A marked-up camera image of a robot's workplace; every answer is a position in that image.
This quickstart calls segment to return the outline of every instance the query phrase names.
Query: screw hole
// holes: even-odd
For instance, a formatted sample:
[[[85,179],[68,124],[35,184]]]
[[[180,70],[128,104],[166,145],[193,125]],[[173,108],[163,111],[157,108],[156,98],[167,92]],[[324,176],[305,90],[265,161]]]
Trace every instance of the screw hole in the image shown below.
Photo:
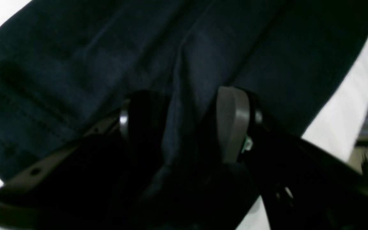
[[[39,169],[39,168],[35,168],[35,169],[32,169],[32,171],[31,171],[31,175],[32,175],[32,176],[36,176],[36,175],[38,175],[40,172],[41,172],[41,169]]]

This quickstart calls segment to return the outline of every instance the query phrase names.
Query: white floor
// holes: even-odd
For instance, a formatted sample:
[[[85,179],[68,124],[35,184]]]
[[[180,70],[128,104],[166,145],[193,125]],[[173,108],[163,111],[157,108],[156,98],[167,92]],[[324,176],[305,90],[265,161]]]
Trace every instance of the white floor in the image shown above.
[[[29,1],[0,0],[0,25]],[[309,126],[303,138],[347,162],[367,108],[368,42],[342,85]],[[270,227],[265,209],[259,199],[237,230],[268,229]]]

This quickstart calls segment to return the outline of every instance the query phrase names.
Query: dark blue jeans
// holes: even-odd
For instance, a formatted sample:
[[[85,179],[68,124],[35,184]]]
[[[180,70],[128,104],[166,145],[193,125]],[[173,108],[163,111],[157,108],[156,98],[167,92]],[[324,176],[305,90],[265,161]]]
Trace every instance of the dark blue jeans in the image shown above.
[[[165,166],[146,197],[191,211],[171,193],[197,191],[203,169],[219,167],[219,86],[256,93],[301,135],[367,36],[365,0],[33,0],[0,28],[0,178],[77,139],[130,93],[152,90],[171,103]],[[234,189],[223,193],[239,198],[219,207],[211,198],[206,209],[245,211],[253,186],[241,166],[225,173]]]

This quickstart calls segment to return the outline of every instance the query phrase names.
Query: denim fabric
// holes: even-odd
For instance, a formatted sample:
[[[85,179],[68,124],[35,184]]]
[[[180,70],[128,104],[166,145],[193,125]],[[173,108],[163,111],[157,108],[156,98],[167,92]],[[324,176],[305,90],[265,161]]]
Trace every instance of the denim fabric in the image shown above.
[[[144,197],[168,206],[172,191],[219,165],[219,86],[256,93],[301,135],[367,36],[365,0],[33,0],[0,28],[0,178],[80,137],[130,93],[152,90],[171,103],[165,166]],[[230,184],[249,183],[239,165],[224,171]],[[253,199],[237,202],[244,211]]]

